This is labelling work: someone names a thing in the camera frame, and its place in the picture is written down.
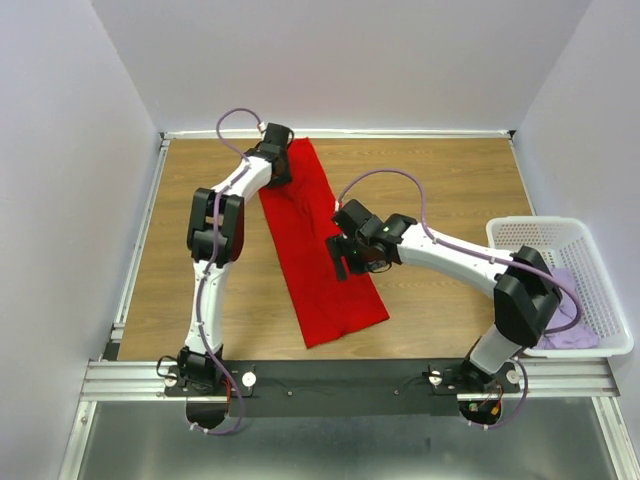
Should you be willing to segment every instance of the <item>lavender fabric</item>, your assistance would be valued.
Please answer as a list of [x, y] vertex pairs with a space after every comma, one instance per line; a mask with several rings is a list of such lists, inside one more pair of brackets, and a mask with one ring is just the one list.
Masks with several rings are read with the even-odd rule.
[[[576, 280], [573, 272], [567, 268], [551, 268], [551, 275], [559, 282], [569, 285], [572, 289], [576, 287]], [[551, 321], [547, 328], [556, 328], [567, 325], [576, 316], [576, 304], [568, 295], [562, 296], [562, 301], [551, 317]], [[570, 350], [578, 348], [593, 348], [598, 345], [598, 335], [596, 335], [591, 327], [586, 325], [582, 320], [575, 327], [564, 332], [551, 333], [542, 335], [538, 345], [534, 348], [538, 350]]]

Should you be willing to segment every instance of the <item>wooden table surface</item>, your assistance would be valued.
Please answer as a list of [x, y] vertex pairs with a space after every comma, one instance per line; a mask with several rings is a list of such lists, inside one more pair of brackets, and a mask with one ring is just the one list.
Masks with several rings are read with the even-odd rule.
[[[242, 148], [255, 141], [237, 141]], [[428, 195], [432, 228], [486, 245], [494, 217], [530, 209], [505, 139], [318, 139], [313, 141], [338, 193], [360, 173], [396, 167], [415, 174]], [[197, 187], [223, 180], [238, 158], [215, 140], [174, 140], [162, 174], [133, 291], [119, 360], [176, 355], [191, 318], [193, 269], [186, 248]], [[409, 180], [374, 175], [350, 192], [382, 218], [419, 217]], [[424, 268], [394, 266], [373, 275], [391, 318], [337, 341], [306, 349], [259, 198], [246, 209], [245, 246], [231, 272], [223, 332], [228, 359], [455, 357], [493, 322], [490, 299]]]

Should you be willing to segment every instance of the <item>white plastic basket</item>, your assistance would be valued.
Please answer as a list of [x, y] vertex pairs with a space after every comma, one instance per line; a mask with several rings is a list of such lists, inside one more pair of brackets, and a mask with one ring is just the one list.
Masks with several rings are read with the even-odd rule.
[[549, 266], [570, 268], [584, 306], [583, 321], [600, 337], [595, 348], [535, 350], [525, 354], [549, 358], [610, 357], [629, 353], [633, 338], [611, 280], [586, 225], [562, 217], [504, 217], [487, 223], [489, 246], [537, 249]]

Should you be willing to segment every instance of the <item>red towel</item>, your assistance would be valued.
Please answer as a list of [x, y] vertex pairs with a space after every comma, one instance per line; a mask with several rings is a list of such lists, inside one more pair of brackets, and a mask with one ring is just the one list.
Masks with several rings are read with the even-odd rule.
[[325, 240], [335, 197], [309, 139], [289, 147], [293, 181], [260, 190], [260, 200], [307, 347], [389, 318], [369, 275], [338, 282]]

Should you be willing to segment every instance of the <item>screw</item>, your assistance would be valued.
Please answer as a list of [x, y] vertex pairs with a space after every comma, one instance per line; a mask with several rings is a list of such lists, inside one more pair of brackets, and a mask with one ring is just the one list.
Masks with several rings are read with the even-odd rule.
[[431, 385], [433, 385], [434, 387], [437, 387], [442, 383], [442, 377], [440, 377], [440, 372], [437, 370], [434, 370], [431, 373], [433, 375], [429, 377], [429, 383], [431, 383]]
[[515, 370], [509, 370], [507, 372], [507, 381], [516, 385], [520, 382], [520, 374]]
[[256, 374], [253, 372], [247, 372], [242, 376], [242, 384], [247, 388], [253, 387], [256, 380]]
[[173, 378], [172, 377], [172, 378], [165, 378], [164, 379], [164, 385], [166, 387], [169, 387], [169, 388], [175, 387], [176, 383], [178, 383], [178, 379], [177, 378]]

